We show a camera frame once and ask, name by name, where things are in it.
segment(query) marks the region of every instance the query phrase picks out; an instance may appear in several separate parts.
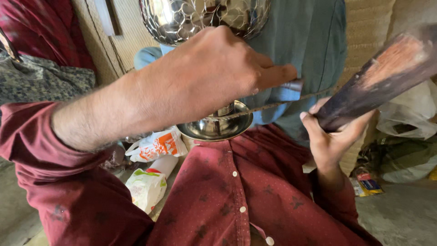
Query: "hairy forearm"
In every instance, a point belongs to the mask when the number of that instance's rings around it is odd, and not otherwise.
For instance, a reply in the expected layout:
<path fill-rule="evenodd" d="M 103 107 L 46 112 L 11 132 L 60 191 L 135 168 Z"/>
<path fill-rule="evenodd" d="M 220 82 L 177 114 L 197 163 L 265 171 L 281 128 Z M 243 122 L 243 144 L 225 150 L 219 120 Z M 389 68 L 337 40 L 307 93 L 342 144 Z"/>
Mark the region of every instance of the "hairy forearm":
<path fill-rule="evenodd" d="M 147 110 L 132 103 L 135 96 L 135 75 L 127 74 L 111 85 L 73 102 L 61 105 L 52 115 L 52 128 L 66 145 L 80 151 L 93 151 L 122 137 L 141 130 L 160 128 Z M 136 122 L 141 113 L 143 122 Z"/>

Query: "white button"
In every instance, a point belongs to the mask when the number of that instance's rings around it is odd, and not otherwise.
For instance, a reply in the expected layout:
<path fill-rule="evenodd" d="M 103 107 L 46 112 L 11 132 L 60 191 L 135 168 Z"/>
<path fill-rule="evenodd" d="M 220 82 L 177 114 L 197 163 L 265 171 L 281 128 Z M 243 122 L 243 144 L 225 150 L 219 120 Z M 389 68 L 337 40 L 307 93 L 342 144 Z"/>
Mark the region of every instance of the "white button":
<path fill-rule="evenodd" d="M 267 244 L 268 244 L 269 246 L 273 246 L 273 245 L 274 245 L 273 238 L 271 238 L 271 237 L 267 237 L 267 238 L 266 238 L 266 242 L 267 242 Z"/>

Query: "food packet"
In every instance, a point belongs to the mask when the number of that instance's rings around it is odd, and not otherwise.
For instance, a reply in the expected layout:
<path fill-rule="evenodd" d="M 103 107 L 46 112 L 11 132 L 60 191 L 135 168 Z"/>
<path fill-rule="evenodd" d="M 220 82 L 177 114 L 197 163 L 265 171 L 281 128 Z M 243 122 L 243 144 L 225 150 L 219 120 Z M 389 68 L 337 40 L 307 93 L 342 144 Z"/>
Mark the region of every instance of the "food packet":
<path fill-rule="evenodd" d="M 167 188 L 165 174 L 137 169 L 126 181 L 135 206 L 149 214 L 164 197 Z"/>
<path fill-rule="evenodd" d="M 370 172 L 365 167 L 354 169 L 355 177 L 349 178 L 354 187 L 356 197 L 367 197 L 384 193 L 379 184 L 372 179 Z"/>
<path fill-rule="evenodd" d="M 163 155 L 179 157 L 187 153 L 187 147 L 180 138 L 180 131 L 176 126 L 172 126 L 135 142 L 125 155 L 130 156 L 132 162 L 150 162 Z"/>

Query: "teal fabric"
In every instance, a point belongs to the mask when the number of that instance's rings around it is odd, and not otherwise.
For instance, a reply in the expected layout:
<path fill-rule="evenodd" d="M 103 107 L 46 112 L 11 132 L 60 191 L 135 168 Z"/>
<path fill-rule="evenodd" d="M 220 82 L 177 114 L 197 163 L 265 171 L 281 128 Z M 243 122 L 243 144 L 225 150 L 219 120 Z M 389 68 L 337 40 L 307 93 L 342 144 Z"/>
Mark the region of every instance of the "teal fabric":
<path fill-rule="evenodd" d="M 298 77 L 305 79 L 302 95 L 333 87 L 343 71 L 346 58 L 346 13 L 343 0 L 273 0 L 271 13 L 262 33 L 249 45 L 269 56 L 277 65 L 292 63 Z M 173 47 L 149 47 L 134 58 L 140 69 Z M 299 114 L 328 94 L 281 105 L 254 113 L 254 125 L 275 122 L 295 140 L 302 129 Z M 240 99 L 250 108 L 296 99 L 296 93 L 272 88 Z"/>

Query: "person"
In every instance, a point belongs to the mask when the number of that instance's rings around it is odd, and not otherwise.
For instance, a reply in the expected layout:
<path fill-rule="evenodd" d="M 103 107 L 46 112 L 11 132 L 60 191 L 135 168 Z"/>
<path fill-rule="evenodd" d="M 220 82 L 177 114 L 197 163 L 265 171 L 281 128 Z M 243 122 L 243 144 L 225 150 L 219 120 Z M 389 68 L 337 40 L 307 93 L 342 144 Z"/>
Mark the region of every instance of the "person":
<path fill-rule="evenodd" d="M 199 142 L 156 222 L 98 167 L 117 139 L 201 119 L 296 76 L 227 27 L 209 27 L 81 98 L 1 106 L 0 155 L 15 162 L 51 245 L 377 245 L 338 166 L 372 112 L 332 134 L 313 116 L 326 100 L 302 112 L 317 164 L 308 176 L 311 153 L 274 124 Z"/>

